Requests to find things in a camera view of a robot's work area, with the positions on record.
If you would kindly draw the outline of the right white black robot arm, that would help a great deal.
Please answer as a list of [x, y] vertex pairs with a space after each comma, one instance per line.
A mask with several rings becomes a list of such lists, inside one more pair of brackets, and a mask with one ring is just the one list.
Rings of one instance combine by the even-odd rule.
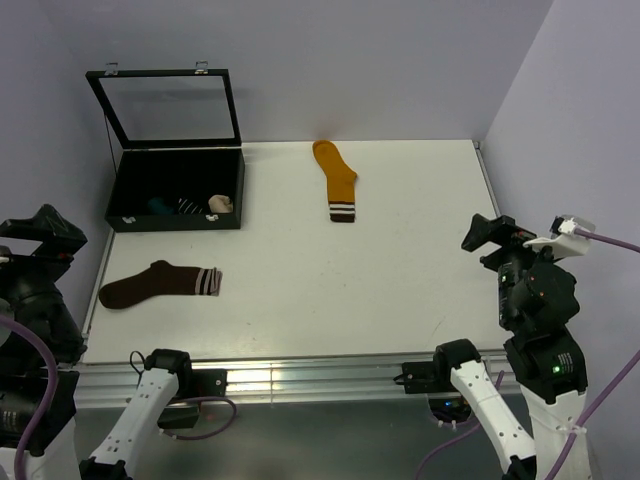
[[541, 237], [509, 216], [473, 216], [461, 243], [474, 252], [496, 250], [481, 265], [496, 273], [498, 320], [509, 337], [506, 359], [527, 407], [525, 429], [498, 390], [486, 361], [468, 339], [437, 346], [428, 361], [405, 362], [394, 377], [407, 394], [449, 393], [432, 414], [455, 428], [473, 420], [488, 436], [505, 479], [589, 479], [592, 469], [578, 424], [588, 387], [583, 351], [567, 327], [580, 311], [576, 278], [559, 266], [584, 255], [589, 244], [574, 235], [572, 217], [554, 220]]

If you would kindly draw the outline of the beige red reindeer sock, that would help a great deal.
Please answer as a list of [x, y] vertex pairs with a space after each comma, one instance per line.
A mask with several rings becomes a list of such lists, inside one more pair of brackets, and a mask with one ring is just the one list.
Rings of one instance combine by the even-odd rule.
[[208, 200], [208, 206], [211, 213], [227, 214], [234, 210], [232, 199], [226, 195], [213, 195]]

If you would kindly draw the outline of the teal sock with red heel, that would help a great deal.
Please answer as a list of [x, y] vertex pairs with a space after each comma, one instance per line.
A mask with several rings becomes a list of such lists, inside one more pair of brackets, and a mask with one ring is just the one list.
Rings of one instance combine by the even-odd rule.
[[161, 197], [151, 198], [147, 202], [147, 209], [151, 215], [168, 216], [176, 214], [176, 209], [168, 205]]

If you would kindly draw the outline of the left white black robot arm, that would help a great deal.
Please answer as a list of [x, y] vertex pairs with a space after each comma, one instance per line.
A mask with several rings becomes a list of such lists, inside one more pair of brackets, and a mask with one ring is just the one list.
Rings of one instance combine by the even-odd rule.
[[225, 399], [225, 371], [200, 395], [184, 351], [88, 365], [86, 336], [56, 286], [84, 233], [44, 204], [2, 222], [1, 236], [38, 244], [29, 255], [1, 249], [2, 478], [131, 479], [152, 435], [191, 440], [202, 407]]

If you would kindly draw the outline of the black white striped ankle sock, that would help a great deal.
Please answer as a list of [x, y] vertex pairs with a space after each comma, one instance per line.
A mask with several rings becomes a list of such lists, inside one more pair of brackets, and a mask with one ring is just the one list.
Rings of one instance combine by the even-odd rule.
[[201, 215], [206, 209], [198, 202], [189, 198], [179, 198], [176, 205], [176, 212], [179, 215]]

